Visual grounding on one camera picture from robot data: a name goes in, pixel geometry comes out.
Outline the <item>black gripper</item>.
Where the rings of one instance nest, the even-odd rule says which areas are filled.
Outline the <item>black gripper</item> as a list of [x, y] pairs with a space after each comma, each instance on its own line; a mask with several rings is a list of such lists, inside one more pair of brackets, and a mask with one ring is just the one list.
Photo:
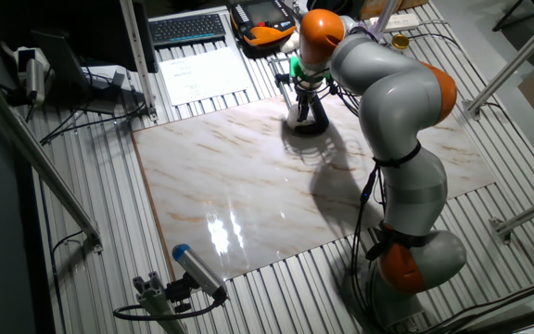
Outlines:
[[297, 82], [294, 84], [297, 102], [297, 116], [296, 120], [305, 122], [308, 119], [310, 104], [317, 97], [317, 84]]

